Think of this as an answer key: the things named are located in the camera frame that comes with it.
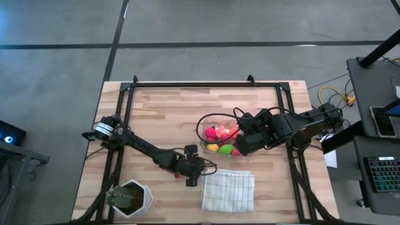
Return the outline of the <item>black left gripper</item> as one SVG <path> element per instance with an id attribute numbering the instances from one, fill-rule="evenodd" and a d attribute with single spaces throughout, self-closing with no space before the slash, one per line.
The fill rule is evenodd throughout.
<path id="1" fill-rule="evenodd" d="M 177 171 L 187 177 L 186 186 L 197 186 L 198 179 L 205 168 L 205 160 L 197 153 L 186 154 L 178 159 Z"/>

